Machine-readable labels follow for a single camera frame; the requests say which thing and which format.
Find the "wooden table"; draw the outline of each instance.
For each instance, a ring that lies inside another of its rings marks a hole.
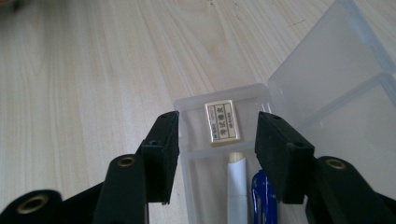
[[[102,182],[176,99],[265,83],[332,0],[31,0],[0,13],[0,209]],[[359,0],[396,61],[396,1]],[[180,166],[151,223],[188,223]]]

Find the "eraser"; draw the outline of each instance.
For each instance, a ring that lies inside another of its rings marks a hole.
[[[205,104],[210,145],[220,147],[241,141],[232,100]]]

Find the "white marker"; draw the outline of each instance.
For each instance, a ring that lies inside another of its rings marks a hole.
[[[230,154],[228,163],[228,224],[248,224],[247,165],[244,154]]]

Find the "transparent plastic box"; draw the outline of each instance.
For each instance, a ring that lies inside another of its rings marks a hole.
[[[338,0],[267,85],[175,101],[190,224],[227,222],[230,152],[247,156],[248,186],[261,169],[254,154],[259,111],[284,118],[316,147],[316,157],[349,161],[375,191],[396,199],[395,71],[353,1]],[[234,102],[238,144],[209,144],[205,104],[219,100]],[[280,204],[278,211],[279,223],[307,222],[303,205]]]

